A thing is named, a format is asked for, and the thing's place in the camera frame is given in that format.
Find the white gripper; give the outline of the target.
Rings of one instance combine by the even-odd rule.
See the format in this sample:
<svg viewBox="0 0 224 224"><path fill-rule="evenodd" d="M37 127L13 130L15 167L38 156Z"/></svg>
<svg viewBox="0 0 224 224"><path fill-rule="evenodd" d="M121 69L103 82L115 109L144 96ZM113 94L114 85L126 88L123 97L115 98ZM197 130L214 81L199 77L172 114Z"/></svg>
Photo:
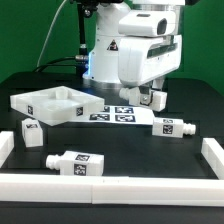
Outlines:
<svg viewBox="0 0 224 224"><path fill-rule="evenodd" d="M159 38L122 38L118 54L118 77L123 85L140 86L140 103L150 103L149 88L141 86L153 80L152 94L162 96L164 75L176 70L180 66L182 50L182 36L171 37L166 43Z"/></svg>

